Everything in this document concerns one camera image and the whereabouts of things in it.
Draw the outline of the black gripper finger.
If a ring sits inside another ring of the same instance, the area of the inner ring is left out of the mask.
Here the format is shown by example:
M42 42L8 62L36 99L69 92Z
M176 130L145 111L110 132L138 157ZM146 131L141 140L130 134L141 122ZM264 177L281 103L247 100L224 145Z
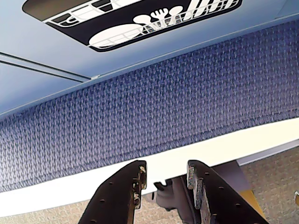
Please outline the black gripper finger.
M132 224L147 188L147 163L135 160L106 179L89 201L80 224Z
M187 186L193 190L195 209L203 224L266 224L263 218L211 167L187 162Z

